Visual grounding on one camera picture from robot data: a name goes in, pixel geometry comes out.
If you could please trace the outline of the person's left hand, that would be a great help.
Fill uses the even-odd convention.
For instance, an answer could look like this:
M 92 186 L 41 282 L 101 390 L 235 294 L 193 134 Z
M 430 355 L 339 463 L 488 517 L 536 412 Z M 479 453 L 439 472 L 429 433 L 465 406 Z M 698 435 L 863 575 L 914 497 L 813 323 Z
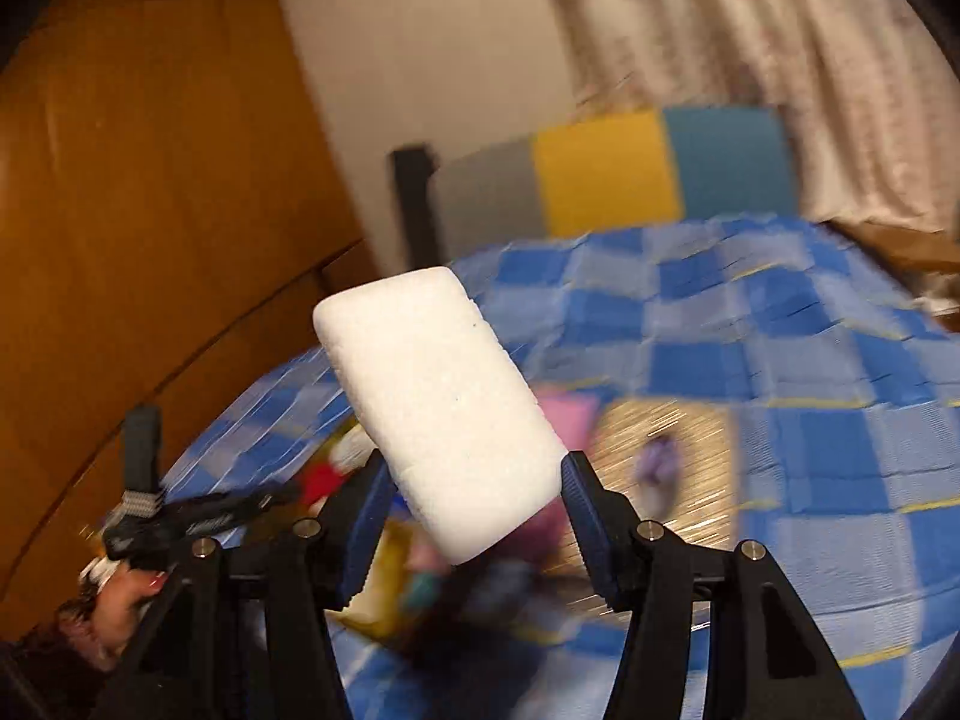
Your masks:
M 132 639 L 140 621 L 140 610 L 160 593 L 167 573 L 132 569 L 121 564 L 99 592 L 89 625 L 98 644 L 117 660 Z

